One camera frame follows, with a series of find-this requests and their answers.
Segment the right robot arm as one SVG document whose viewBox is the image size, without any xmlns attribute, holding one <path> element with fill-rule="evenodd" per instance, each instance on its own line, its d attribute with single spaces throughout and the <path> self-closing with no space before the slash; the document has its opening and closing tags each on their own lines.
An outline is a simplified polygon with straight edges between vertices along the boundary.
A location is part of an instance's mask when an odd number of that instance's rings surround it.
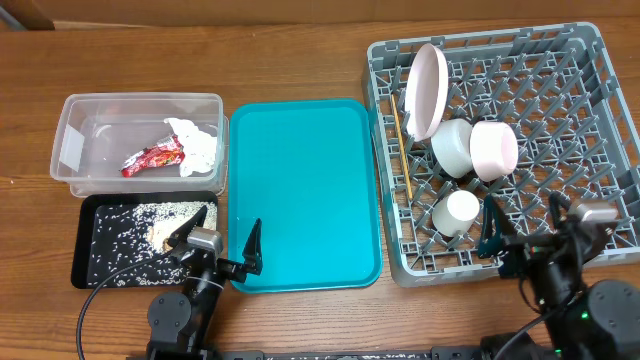
<svg viewBox="0 0 640 360">
<path fill-rule="evenodd" d="M 500 278 L 531 285 L 535 319 L 513 333 L 482 339 L 477 359 L 636 359 L 639 290 L 620 280 L 587 285 L 585 265 L 612 235 L 618 211 L 605 200 L 549 197 L 553 230 L 519 234 L 488 195 L 477 254 L 497 257 Z"/>
</svg>

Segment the wooden chopstick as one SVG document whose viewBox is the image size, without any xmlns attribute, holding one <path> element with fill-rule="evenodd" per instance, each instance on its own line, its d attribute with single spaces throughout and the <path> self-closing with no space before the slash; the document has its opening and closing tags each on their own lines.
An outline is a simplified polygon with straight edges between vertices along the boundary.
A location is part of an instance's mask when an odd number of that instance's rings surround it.
<svg viewBox="0 0 640 360">
<path fill-rule="evenodd" d="M 408 168 L 406 151 L 405 151 L 404 141 L 403 141 L 403 134 L 401 131 L 401 123 L 399 119 L 395 96 L 393 93 L 390 94 L 390 99 L 391 99 L 392 113 L 394 116 L 395 132 L 396 132 L 397 142 L 398 142 L 399 151 L 400 151 L 404 182 L 405 182 L 405 187 L 407 191 L 407 201 L 408 203 L 411 203 L 413 200 L 413 190 L 411 188 L 411 178 L 409 175 L 409 168 Z"/>
</svg>

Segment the white cup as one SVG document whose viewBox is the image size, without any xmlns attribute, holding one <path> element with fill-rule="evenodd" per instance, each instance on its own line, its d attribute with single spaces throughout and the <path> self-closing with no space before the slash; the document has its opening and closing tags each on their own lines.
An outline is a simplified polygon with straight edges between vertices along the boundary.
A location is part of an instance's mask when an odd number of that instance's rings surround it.
<svg viewBox="0 0 640 360">
<path fill-rule="evenodd" d="M 439 201 L 432 212 L 435 229 L 444 236 L 466 233 L 480 212 L 478 198 L 466 190 L 457 190 Z"/>
</svg>

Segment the red snack wrapper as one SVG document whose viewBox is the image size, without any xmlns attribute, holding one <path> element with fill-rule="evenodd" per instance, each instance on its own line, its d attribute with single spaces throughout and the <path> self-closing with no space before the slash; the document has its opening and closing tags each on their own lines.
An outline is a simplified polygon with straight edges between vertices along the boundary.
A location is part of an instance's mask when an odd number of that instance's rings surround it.
<svg viewBox="0 0 640 360">
<path fill-rule="evenodd" d="M 122 164 L 120 173 L 123 177 L 129 178 L 145 169 L 179 165 L 184 158 L 183 145 L 176 135 L 170 135 L 129 157 Z"/>
</svg>

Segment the white tissue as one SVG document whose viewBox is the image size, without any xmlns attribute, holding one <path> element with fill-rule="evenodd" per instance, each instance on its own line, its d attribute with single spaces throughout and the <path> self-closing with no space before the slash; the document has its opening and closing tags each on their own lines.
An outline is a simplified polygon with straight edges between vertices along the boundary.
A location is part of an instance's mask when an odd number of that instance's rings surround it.
<svg viewBox="0 0 640 360">
<path fill-rule="evenodd" d="M 217 138 L 200 130 L 193 121 L 179 118 L 165 118 L 183 147 L 184 160 L 179 165 L 181 177 L 193 173 L 207 173 L 216 161 Z"/>
</svg>

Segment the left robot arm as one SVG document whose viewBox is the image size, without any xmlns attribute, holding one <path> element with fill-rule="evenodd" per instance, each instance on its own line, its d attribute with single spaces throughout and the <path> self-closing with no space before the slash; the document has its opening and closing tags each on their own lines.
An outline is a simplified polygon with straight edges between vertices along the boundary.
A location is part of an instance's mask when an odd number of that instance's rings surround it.
<svg viewBox="0 0 640 360">
<path fill-rule="evenodd" d="M 222 256 L 221 234 L 204 226 L 206 215 L 203 206 L 167 238 L 168 256 L 187 269 L 187 277 L 181 291 L 162 293 L 149 306 L 147 359 L 219 359 L 206 344 L 219 297 L 227 282 L 243 283 L 262 272 L 262 221 L 255 221 L 240 263 Z"/>
</svg>

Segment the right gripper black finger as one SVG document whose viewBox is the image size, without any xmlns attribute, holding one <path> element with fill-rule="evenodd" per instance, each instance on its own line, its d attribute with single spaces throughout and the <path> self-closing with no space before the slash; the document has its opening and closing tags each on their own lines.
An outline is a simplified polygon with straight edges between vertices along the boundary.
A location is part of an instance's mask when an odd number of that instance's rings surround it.
<svg viewBox="0 0 640 360">
<path fill-rule="evenodd" d="M 487 195 L 483 201 L 483 224 L 477 245 L 480 258 L 499 256 L 510 246 L 517 231 L 496 199 Z"/>
<path fill-rule="evenodd" d="M 570 207 L 571 203 L 561 193 L 552 192 L 549 195 L 549 214 L 554 228 L 562 226 Z"/>
</svg>

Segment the white rice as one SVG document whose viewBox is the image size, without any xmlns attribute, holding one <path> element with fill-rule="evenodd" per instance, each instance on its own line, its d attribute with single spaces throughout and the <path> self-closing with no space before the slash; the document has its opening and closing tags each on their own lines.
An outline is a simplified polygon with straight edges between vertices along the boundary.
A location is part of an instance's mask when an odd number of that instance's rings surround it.
<svg viewBox="0 0 640 360">
<path fill-rule="evenodd" d="M 204 227 L 214 230 L 217 205 L 213 202 L 99 206 L 89 232 L 86 286 L 93 288 L 116 271 L 168 252 L 169 235 L 203 207 L 207 209 Z"/>
</svg>

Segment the grey bowl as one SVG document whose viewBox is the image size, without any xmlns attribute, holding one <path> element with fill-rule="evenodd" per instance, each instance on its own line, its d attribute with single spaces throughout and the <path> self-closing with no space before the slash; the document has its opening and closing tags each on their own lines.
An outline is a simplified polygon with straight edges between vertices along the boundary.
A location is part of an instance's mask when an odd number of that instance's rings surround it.
<svg viewBox="0 0 640 360">
<path fill-rule="evenodd" d="M 441 122 L 431 137 L 438 164 L 453 178 L 461 178 L 473 170 L 470 155 L 472 126 L 464 119 Z"/>
</svg>

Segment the large pink plate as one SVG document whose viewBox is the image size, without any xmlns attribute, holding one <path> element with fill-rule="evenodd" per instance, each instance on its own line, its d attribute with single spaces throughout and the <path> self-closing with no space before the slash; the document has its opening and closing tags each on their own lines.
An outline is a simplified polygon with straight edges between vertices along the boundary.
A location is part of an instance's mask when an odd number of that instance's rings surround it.
<svg viewBox="0 0 640 360">
<path fill-rule="evenodd" d="M 448 92 L 448 67 L 443 52 L 423 45 L 411 65 L 405 90 L 404 111 L 409 114 L 407 133 L 415 141 L 431 137 L 439 126 Z"/>
</svg>

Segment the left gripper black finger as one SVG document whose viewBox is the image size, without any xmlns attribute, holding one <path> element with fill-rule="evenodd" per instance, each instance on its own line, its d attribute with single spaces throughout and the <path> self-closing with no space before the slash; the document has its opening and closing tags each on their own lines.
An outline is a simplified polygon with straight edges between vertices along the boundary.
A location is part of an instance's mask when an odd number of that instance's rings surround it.
<svg viewBox="0 0 640 360">
<path fill-rule="evenodd" d="M 244 271 L 253 275 L 260 275 L 263 269 L 261 228 L 262 221 L 258 218 L 252 227 L 242 253 L 244 258 Z"/>
<path fill-rule="evenodd" d="M 189 235 L 196 227 L 204 225 L 208 209 L 203 205 L 189 220 L 173 231 L 167 238 L 167 244 L 174 248 L 180 243 L 186 243 Z"/>
</svg>

